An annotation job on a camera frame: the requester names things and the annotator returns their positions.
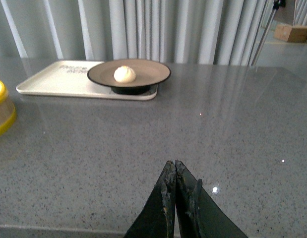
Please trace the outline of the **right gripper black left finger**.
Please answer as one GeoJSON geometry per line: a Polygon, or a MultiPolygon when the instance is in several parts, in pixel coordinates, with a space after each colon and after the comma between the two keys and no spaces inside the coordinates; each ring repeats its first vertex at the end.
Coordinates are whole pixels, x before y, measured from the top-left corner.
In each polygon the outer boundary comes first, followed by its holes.
{"type": "Polygon", "coordinates": [[[172,238],[175,228],[176,167],[167,161],[142,211],[125,238],[172,238]]]}

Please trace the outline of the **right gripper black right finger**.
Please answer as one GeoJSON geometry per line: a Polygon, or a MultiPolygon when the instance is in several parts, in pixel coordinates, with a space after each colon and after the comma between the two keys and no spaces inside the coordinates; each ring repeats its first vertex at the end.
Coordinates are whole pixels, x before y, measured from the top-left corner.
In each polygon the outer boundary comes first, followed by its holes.
{"type": "Polygon", "coordinates": [[[176,160],[176,210],[182,238],[246,238],[182,161],[176,160]]]}

